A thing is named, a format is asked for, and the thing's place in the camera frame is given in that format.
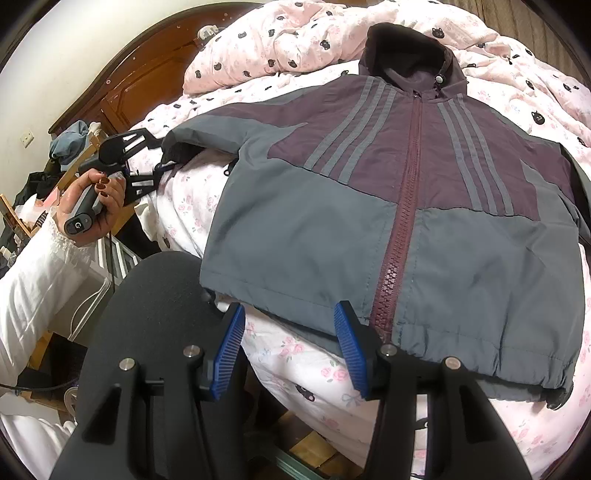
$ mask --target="white wall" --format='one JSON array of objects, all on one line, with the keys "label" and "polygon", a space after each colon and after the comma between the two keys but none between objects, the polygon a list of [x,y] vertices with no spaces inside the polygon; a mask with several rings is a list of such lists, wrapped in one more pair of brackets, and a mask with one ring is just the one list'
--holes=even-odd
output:
[{"label": "white wall", "polygon": [[[47,130],[119,50],[176,12],[223,1],[60,0],[0,73],[0,193],[13,201],[28,174],[43,169]],[[20,136],[29,129],[25,149]]]}]

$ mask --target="jacket sleeve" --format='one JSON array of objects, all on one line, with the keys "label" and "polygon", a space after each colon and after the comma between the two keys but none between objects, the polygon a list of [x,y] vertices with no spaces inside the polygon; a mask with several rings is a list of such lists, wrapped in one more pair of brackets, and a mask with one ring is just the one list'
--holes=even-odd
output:
[{"label": "jacket sleeve", "polygon": [[0,413],[0,432],[37,480],[51,476],[73,431],[74,424],[70,421],[62,426],[35,417]]},{"label": "jacket sleeve", "polygon": [[587,261],[591,265],[591,181],[570,152],[560,144],[560,153],[571,165],[571,187],[574,194],[574,202],[579,210],[580,217],[577,225],[579,227],[579,238],[581,239]]},{"label": "jacket sleeve", "polygon": [[301,88],[255,103],[229,103],[194,116],[173,128],[162,143],[162,163],[185,164],[205,148],[238,155],[246,141],[266,129],[290,124],[285,117],[290,102],[308,95],[318,86]]},{"label": "jacket sleeve", "polygon": [[51,318],[88,275],[92,251],[63,236],[52,212],[0,279],[0,383],[16,385]]}]

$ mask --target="white lace sleeve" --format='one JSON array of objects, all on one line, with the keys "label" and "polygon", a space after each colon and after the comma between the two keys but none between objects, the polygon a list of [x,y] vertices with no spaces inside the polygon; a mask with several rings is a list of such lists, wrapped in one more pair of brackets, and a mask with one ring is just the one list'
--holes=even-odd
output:
[{"label": "white lace sleeve", "polygon": [[57,229],[54,210],[0,279],[0,383],[15,385],[51,318],[88,275],[94,245]]}]

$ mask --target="hooded jacket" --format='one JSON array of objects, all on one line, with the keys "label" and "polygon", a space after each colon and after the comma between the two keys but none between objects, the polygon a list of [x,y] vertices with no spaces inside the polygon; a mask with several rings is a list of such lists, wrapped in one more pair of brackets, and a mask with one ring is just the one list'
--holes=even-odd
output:
[{"label": "hooded jacket", "polygon": [[453,53],[368,31],[359,75],[174,128],[164,160],[239,161],[205,250],[204,287],[337,351],[349,300],[384,342],[453,355],[490,396],[568,391],[583,327],[589,181],[560,145],[466,96]]}]

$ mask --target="blue gripper pad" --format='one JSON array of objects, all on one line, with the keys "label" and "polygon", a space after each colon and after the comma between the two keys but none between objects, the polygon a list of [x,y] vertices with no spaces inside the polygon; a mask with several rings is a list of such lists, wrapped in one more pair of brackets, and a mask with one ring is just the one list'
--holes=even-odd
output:
[{"label": "blue gripper pad", "polygon": [[240,349],[240,342],[244,335],[245,324],[244,307],[239,305],[234,313],[234,317],[230,321],[230,326],[226,332],[226,336],[217,351],[215,360],[213,361],[213,381],[210,387],[210,392],[216,400],[228,389],[230,378],[234,370],[234,363],[238,356]]},{"label": "blue gripper pad", "polygon": [[365,355],[352,329],[351,322],[359,322],[348,301],[340,301],[335,306],[335,331],[340,349],[345,357],[353,387],[363,398],[369,395],[369,381]]}]

